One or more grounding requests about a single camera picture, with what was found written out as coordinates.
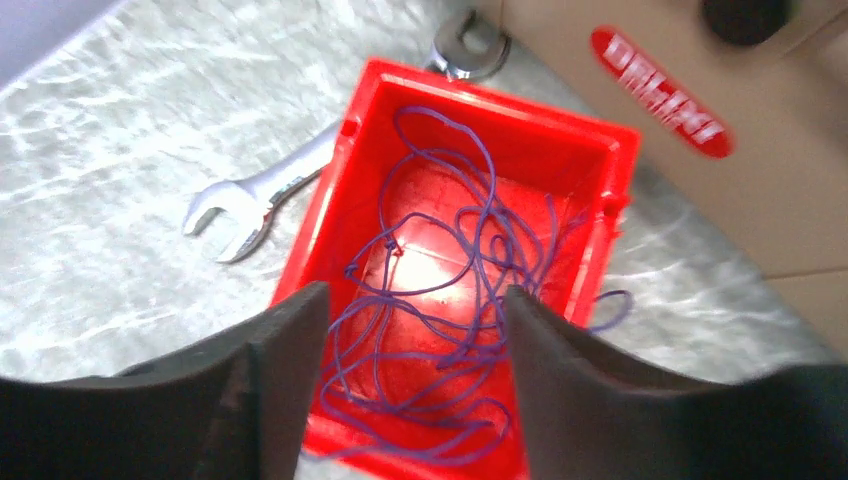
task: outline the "tangled cord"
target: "tangled cord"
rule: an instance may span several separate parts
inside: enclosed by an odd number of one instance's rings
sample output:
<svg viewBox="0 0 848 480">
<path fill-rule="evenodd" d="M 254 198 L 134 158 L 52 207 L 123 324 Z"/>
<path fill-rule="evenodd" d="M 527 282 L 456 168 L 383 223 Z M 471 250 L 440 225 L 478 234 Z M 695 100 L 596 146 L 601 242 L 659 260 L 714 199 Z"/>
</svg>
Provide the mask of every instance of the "tangled cord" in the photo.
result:
<svg viewBox="0 0 848 480">
<path fill-rule="evenodd" d="M 484 159 L 485 171 L 465 155 L 443 148 L 419 148 L 404 133 L 400 120 L 407 115 L 423 115 L 440 121 L 445 127 L 456 130 L 467 136 L 476 145 Z M 341 451 L 324 455 L 322 458 L 342 458 L 364 453 L 380 452 L 395 456 L 406 457 L 438 466 L 461 466 L 475 462 L 492 452 L 503 441 L 512 424 L 509 409 L 501 402 L 492 398 L 472 399 L 475 391 L 489 378 L 492 371 L 506 356 L 505 311 L 503 307 L 504 287 L 507 284 L 520 285 L 533 295 L 538 295 L 543 281 L 554 262 L 554 257 L 563 241 L 576 228 L 586 222 L 585 211 L 576 215 L 570 222 L 560 228 L 554 200 L 551 195 L 545 196 L 547 210 L 551 222 L 551 238 L 547 247 L 534 232 L 533 228 L 518 214 L 510 210 L 498 197 L 496 189 L 495 167 L 490 152 L 468 126 L 455 122 L 432 109 L 410 106 L 399 109 L 394 116 L 394 127 L 410 153 L 402 158 L 387 175 L 378 197 L 378 219 L 381 232 L 368 241 L 353 256 L 344 269 L 346 280 L 353 282 L 365 295 L 353 300 L 331 324 L 329 336 L 331 340 L 331 361 L 324 370 L 326 381 L 321 386 L 319 401 L 324 411 L 351 427 L 360 430 L 370 437 L 370 445 L 346 448 Z M 471 193 L 475 204 L 458 208 L 455 211 L 452 225 L 447 221 L 421 212 L 411 212 L 394 224 L 389 224 L 383 204 L 386 191 L 400 169 L 410 162 L 425 161 L 439 169 L 450 173 L 461 185 Z M 469 222 L 466 219 L 476 219 L 471 228 L 463 228 Z M 393 290 L 389 287 L 390 265 L 393 256 L 402 255 L 402 247 L 398 244 L 396 232 L 410 221 L 426 222 L 431 228 L 446 232 L 467 257 L 456 275 L 438 285 L 417 290 Z M 484 241 L 483 229 L 486 225 L 494 225 L 496 231 L 488 241 Z M 382 266 L 382 278 L 375 283 L 366 283 L 357 278 L 356 272 L 361 269 L 360 263 L 373 248 L 379 244 L 385 249 Z M 490 278 L 486 266 L 495 267 L 496 278 Z M 450 287 L 468 275 L 472 275 L 475 285 L 474 311 L 470 319 L 457 323 L 447 318 L 431 313 L 422 312 L 410 300 L 419 295 L 425 295 L 443 288 Z M 451 346 L 448 353 L 425 352 L 380 352 L 386 331 L 391 319 L 397 313 L 405 313 L 415 317 L 433 335 Z M 366 325 L 361 334 L 346 347 L 341 345 L 342 327 L 352 319 L 360 319 L 368 315 Z M 481 334 L 494 332 L 494 340 L 480 341 Z M 374 351 L 366 355 L 357 355 L 366 339 L 373 335 Z M 383 362 L 417 361 L 431 363 L 435 369 L 444 372 L 439 379 L 402 401 L 391 401 L 386 394 L 383 382 L 380 380 L 379 365 Z M 375 398 L 365 398 L 355 392 L 351 381 L 346 378 L 354 371 L 370 366 L 369 376 L 372 377 Z M 437 403 L 425 403 L 428 397 L 461 377 L 474 380 L 460 393 L 449 400 Z M 373 414 L 392 415 L 399 420 L 411 422 L 425 427 L 447 429 L 456 432 L 441 444 L 429 448 L 408 448 L 379 434 L 374 428 L 360 418 L 344 412 L 333 405 L 331 399 L 343 400 L 354 404 L 364 412 Z M 496 424 L 492 420 L 475 418 L 475 412 L 480 408 L 489 407 L 501 412 L 503 420 Z M 473 451 L 461 453 L 466 442 L 478 432 L 493 430 L 496 435 Z"/>
</svg>

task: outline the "purple cord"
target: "purple cord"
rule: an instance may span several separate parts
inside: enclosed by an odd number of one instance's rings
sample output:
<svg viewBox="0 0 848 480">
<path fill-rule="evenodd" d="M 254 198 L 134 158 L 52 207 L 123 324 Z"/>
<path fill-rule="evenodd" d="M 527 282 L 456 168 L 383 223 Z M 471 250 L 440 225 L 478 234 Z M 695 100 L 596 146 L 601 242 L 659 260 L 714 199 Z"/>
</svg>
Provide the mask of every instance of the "purple cord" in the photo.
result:
<svg viewBox="0 0 848 480">
<path fill-rule="evenodd" d="M 406 115 L 424 115 L 441 121 L 444 126 L 465 134 L 477 146 L 485 160 L 485 171 L 477 168 L 466 156 L 441 148 L 419 148 L 404 134 L 400 119 Z M 569 222 L 562 231 L 559 229 L 558 216 L 553 197 L 546 195 L 545 200 L 551 218 L 551 239 L 546 248 L 533 229 L 515 212 L 505 206 L 496 193 L 496 174 L 491 154 L 482 140 L 468 126 L 457 123 L 429 108 L 420 106 L 405 107 L 398 110 L 394 117 L 394 126 L 400 139 L 410 149 L 388 173 L 378 197 L 378 218 L 382 231 L 368 241 L 353 256 L 344 270 L 345 278 L 356 284 L 366 295 L 353 300 L 330 326 L 332 361 L 325 367 L 326 381 L 321 386 L 319 401 L 327 414 L 360 430 L 369 436 L 372 444 L 346 448 L 321 458 L 342 458 L 361 454 L 388 454 L 402 456 L 431 465 L 445 467 L 461 466 L 476 462 L 491 453 L 504 440 L 512 424 L 512 415 L 502 403 L 491 399 L 473 399 L 472 395 L 489 378 L 494 368 L 507 358 L 504 328 L 503 289 L 508 283 L 520 285 L 534 295 L 538 295 L 545 276 L 553 265 L 554 257 L 565 238 L 576 228 Z M 459 208 L 453 219 L 453 225 L 431 215 L 420 212 L 406 214 L 396 223 L 389 225 L 384 214 L 385 194 L 400 168 L 413 161 L 429 162 L 449 172 L 464 186 L 474 198 L 476 204 Z M 412 291 L 389 289 L 389 264 L 392 256 L 401 255 L 402 249 L 395 238 L 395 232 L 412 219 L 427 222 L 430 227 L 447 232 L 459 245 L 467 261 L 457 275 L 439 285 Z M 470 229 L 463 229 L 474 219 Z M 488 245 L 484 245 L 483 228 L 490 224 L 497 227 L 499 233 L 492 236 Z M 519 235 L 529 240 L 530 251 L 525 251 Z M 379 288 L 366 284 L 356 278 L 354 273 L 359 263 L 367 258 L 379 243 L 385 247 L 383 278 Z M 531 265 L 529 259 L 536 260 Z M 485 268 L 489 265 L 499 272 L 497 278 L 489 278 Z M 466 275 L 473 275 L 475 281 L 475 308 L 469 321 L 458 324 L 433 314 L 425 314 L 407 299 L 423 295 L 456 284 Z M 366 309 L 373 309 L 362 333 L 346 348 L 342 349 L 341 329 L 345 322 L 359 317 Z M 448 353 L 434 354 L 425 352 L 380 352 L 389 322 L 396 312 L 416 317 L 434 334 L 434 338 L 452 345 Z M 481 343 L 479 336 L 494 330 L 496 340 Z M 356 350 L 369 336 L 375 336 L 374 350 L 354 357 Z M 392 402 L 379 378 L 378 366 L 381 362 L 417 361 L 431 363 L 436 371 L 444 372 L 437 380 L 400 401 Z M 376 391 L 374 398 L 363 398 L 354 392 L 346 376 L 354 371 L 368 372 Z M 459 378 L 472 378 L 470 385 L 453 398 L 438 403 L 424 403 L 425 399 L 439 391 L 445 385 Z M 431 428 L 440 428 L 455 432 L 449 440 L 429 448 L 404 448 L 378 434 L 366 422 L 343 412 L 330 402 L 330 399 L 343 400 L 353 404 L 369 414 L 391 415 L 403 421 Z M 494 407 L 503 413 L 503 420 L 495 423 L 490 420 L 474 419 L 473 414 L 484 405 Z M 470 438 L 479 432 L 489 431 L 488 441 L 480 448 L 469 453 L 458 453 Z"/>
<path fill-rule="evenodd" d="M 610 298 L 610 297 L 624 297 L 624 305 L 621 306 L 621 309 L 608 320 L 606 323 L 602 323 L 600 325 L 589 327 L 589 331 L 592 333 L 600 333 L 607 330 L 611 330 L 621 324 L 630 313 L 633 311 L 633 306 L 635 301 L 633 300 L 633 294 L 628 292 L 627 290 L 610 290 L 609 292 L 605 292 L 595 299 L 595 302 L 600 302 L 601 300 Z"/>
</svg>

